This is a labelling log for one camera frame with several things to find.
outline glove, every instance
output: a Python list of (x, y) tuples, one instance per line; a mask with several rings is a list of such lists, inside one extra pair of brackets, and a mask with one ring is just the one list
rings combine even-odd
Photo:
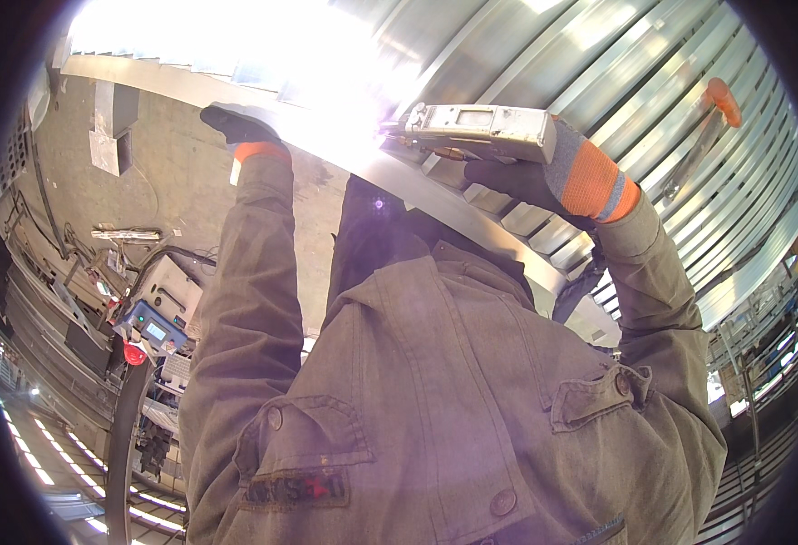
[(263, 154), (279, 159), (289, 167), (293, 166), (290, 151), (274, 129), (262, 121), (215, 105), (204, 108), (199, 113), (199, 119), (227, 137), (227, 149), (239, 163), (252, 155)]
[[(475, 160), (465, 166), (466, 180), (556, 212), (584, 230), (589, 230), (580, 227), (589, 226), (586, 218), (611, 223), (632, 211), (641, 195), (638, 185), (565, 121), (557, 118), (556, 127), (550, 165)], [(573, 221), (572, 216), (580, 217)]]

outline digital display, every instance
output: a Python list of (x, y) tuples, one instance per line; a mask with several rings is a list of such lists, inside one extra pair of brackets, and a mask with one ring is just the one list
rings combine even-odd
[(166, 337), (166, 332), (161, 330), (154, 322), (149, 323), (144, 330), (151, 333), (158, 341), (162, 341)]

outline factory floor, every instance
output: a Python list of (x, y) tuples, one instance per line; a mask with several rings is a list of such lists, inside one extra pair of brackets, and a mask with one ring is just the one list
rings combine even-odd
[[(69, 223), (78, 239), (92, 248), (111, 243), (91, 238), (99, 228), (154, 228), (171, 237), (171, 244), (199, 253), (219, 253), (220, 229), (232, 206), (236, 187), (228, 182), (232, 156), (223, 136), (199, 120), (199, 109), (141, 92), (138, 121), (132, 125), (133, 167), (120, 177), (90, 162), (88, 130), (93, 128), (94, 81), (61, 76), (57, 79), (44, 121), (35, 132), (45, 189), (61, 232)], [(338, 230), (341, 200), (348, 173), (291, 148), (296, 183), (296, 258), (303, 330), (320, 328), (326, 312), (329, 268), (333, 254), (330, 233)], [(15, 182), (43, 230), (50, 234), (32, 165)], [(7, 206), (0, 207), (0, 223)], [(63, 263), (32, 226), (23, 222), (34, 253), (65, 274)], [(134, 259), (146, 256), (132, 248)], [(206, 287), (212, 270), (187, 271)], [(79, 271), (78, 293), (93, 288)], [(82, 299), (99, 304), (94, 299)]]

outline blue machine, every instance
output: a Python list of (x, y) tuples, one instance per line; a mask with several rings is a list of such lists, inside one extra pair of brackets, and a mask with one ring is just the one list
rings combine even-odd
[(160, 357), (175, 354), (175, 350), (187, 341), (183, 327), (184, 324), (170, 322), (146, 300), (139, 299), (126, 316), (115, 322), (113, 329), (127, 338), (130, 338), (132, 330), (136, 330)]

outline orange handle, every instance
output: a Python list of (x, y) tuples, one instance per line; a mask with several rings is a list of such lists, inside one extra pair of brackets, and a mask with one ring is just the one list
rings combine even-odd
[(741, 126), (741, 107), (734, 99), (734, 95), (725, 81), (719, 78), (711, 78), (708, 82), (708, 96), (720, 108), (727, 123), (734, 128)]

